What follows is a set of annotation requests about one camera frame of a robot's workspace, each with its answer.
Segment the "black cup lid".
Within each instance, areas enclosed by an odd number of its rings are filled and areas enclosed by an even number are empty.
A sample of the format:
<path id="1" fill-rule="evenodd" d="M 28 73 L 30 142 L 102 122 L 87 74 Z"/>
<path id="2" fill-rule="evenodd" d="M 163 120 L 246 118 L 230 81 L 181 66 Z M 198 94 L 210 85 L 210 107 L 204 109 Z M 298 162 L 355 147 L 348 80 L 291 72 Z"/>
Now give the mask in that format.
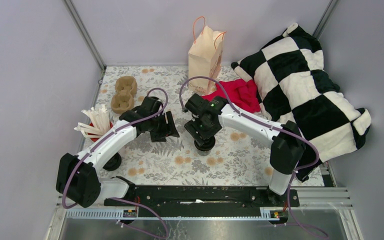
<path id="1" fill-rule="evenodd" d="M 214 136 L 205 139 L 202 144 L 199 144 L 196 140 L 193 141 L 195 148 L 201 152 L 209 152 L 216 144 L 216 138 Z"/>

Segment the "dark translucent coffee cup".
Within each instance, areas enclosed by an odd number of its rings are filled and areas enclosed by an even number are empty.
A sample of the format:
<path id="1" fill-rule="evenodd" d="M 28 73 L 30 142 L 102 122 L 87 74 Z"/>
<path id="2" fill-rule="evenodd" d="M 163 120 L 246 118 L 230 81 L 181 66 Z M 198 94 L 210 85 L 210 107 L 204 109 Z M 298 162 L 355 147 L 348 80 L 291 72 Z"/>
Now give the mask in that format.
<path id="1" fill-rule="evenodd" d="M 200 156 L 208 156 L 211 153 L 211 150 L 200 150 L 200 149 L 197 149 L 196 151 L 197 151 L 197 153 Z"/>

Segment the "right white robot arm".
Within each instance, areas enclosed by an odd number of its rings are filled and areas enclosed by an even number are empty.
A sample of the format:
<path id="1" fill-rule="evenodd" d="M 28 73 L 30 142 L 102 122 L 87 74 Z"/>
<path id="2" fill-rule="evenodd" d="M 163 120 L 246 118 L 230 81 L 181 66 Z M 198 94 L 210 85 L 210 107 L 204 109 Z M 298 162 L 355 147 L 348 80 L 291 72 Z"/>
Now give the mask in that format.
<path id="1" fill-rule="evenodd" d="M 184 127 L 193 137 L 200 155 L 207 155 L 215 146 L 215 135 L 224 127 L 241 131 L 258 140 L 270 149 L 270 165 L 273 174 L 268 185 L 267 201 L 273 206 L 281 205 L 287 199 L 293 171 L 306 150 L 296 123 L 273 122 L 249 113 L 228 100 L 217 96 L 208 101 L 193 94 L 184 109 L 192 113 L 192 120 Z"/>

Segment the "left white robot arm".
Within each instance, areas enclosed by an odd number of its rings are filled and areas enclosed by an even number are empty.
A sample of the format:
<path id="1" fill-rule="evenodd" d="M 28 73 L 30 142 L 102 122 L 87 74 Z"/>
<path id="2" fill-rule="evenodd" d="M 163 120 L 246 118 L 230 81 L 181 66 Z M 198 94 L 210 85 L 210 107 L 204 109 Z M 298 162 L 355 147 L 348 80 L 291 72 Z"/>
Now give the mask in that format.
<path id="1" fill-rule="evenodd" d="M 87 149 L 66 153 L 59 162 L 56 191 L 87 208 L 97 201 L 116 198 L 128 206 L 135 200 L 131 184 L 122 177 L 100 178 L 100 170 L 116 170 L 122 162 L 119 150 L 140 134 L 149 133 L 151 142 L 179 137 L 171 111 L 164 111 L 157 97 L 145 97 L 141 105 L 124 112 L 113 127 Z"/>

